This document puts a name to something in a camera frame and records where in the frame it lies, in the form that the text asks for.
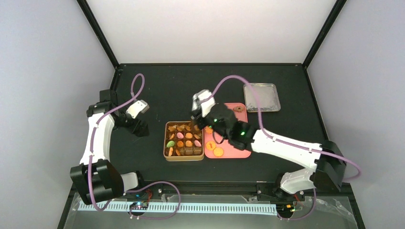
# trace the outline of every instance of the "white wall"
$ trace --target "white wall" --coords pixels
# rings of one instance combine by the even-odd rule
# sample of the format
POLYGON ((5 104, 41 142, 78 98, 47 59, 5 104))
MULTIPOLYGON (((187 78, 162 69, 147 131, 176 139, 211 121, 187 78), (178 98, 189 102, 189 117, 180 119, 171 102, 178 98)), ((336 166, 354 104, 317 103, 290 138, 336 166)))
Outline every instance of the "white wall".
POLYGON ((113 67, 75 0, 0 2, 0 228, 56 228, 113 67))
POLYGON ((302 63, 336 0, 88 0, 120 63, 302 63))
POLYGON ((405 2, 347 1, 309 75, 330 138, 363 168, 352 182, 366 228, 403 228, 405 2))

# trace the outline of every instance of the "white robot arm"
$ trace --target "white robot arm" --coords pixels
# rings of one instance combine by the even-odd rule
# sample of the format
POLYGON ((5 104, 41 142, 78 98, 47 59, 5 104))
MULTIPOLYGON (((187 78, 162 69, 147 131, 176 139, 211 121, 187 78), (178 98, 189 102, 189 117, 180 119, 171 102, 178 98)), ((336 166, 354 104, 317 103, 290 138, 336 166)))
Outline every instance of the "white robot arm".
POLYGON ((228 110, 224 104, 216 104, 213 97, 206 101, 211 95, 210 91, 202 90, 193 96, 192 119, 199 128, 212 127, 237 149, 277 156, 303 167, 301 170, 284 173, 279 177, 277 185, 284 194, 295 194, 310 188, 340 191, 346 164, 312 152, 312 149, 325 150, 341 155, 336 144, 330 141, 323 145, 307 143, 264 130, 269 136, 273 136, 269 138, 263 130, 238 121, 233 111, 228 110))
POLYGON ((70 177, 85 204, 91 204, 87 182, 88 172, 92 173, 96 202, 120 197, 127 190, 138 186, 138 177, 135 172, 120 175, 109 162, 110 139, 114 126, 125 127, 137 136, 148 135, 147 124, 136 117, 139 113, 146 112, 149 106, 143 100, 135 101, 126 112, 108 114, 97 124, 101 116, 117 105, 116 101, 115 92, 104 90, 100 92, 100 102, 89 106, 87 110, 89 132, 85 152, 79 166, 71 168, 70 171, 70 177), (90 142, 94 127, 97 128, 97 132, 94 135, 92 153, 90 142), (93 155, 92 171, 87 171, 90 155, 93 155))

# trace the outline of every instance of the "white led strip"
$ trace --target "white led strip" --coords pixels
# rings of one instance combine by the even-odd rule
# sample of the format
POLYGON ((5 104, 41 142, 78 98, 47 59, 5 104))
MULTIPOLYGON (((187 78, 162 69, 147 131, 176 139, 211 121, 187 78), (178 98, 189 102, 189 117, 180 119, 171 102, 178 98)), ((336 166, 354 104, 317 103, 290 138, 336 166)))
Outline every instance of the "white led strip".
MULTIPOLYGON (((105 211, 128 212, 132 202, 114 201, 111 202, 105 211)), ((150 202, 147 210, 134 209, 132 212, 156 212, 172 213, 178 203, 150 202)), ((80 201, 79 211, 95 211, 93 205, 85 205, 80 201)), ((218 204, 218 203, 182 203, 178 213, 214 213, 214 214, 256 214, 276 216, 275 204, 218 204)))

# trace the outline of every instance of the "green candy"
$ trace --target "green candy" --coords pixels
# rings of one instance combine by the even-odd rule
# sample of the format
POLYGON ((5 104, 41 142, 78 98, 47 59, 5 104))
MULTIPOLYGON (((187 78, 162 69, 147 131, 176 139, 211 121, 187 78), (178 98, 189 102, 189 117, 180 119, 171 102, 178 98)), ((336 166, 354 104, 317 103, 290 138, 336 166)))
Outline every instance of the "green candy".
POLYGON ((170 148, 170 147, 173 147, 174 146, 174 141, 169 141, 167 144, 166 144, 166 147, 167 148, 170 148))

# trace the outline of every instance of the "silver tray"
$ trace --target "silver tray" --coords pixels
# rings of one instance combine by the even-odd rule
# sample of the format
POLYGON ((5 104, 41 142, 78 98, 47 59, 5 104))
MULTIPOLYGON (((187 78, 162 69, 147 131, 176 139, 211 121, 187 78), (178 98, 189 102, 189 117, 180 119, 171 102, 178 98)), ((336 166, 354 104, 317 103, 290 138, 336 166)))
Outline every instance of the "silver tray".
MULTIPOLYGON (((261 112, 274 112, 281 109, 280 101, 278 100, 278 94, 276 86, 272 83, 251 83, 254 91, 259 96, 260 111, 261 112)), ((248 112, 257 112, 255 98, 252 95, 249 87, 245 84, 243 86, 243 92, 245 94, 245 105, 248 112)))

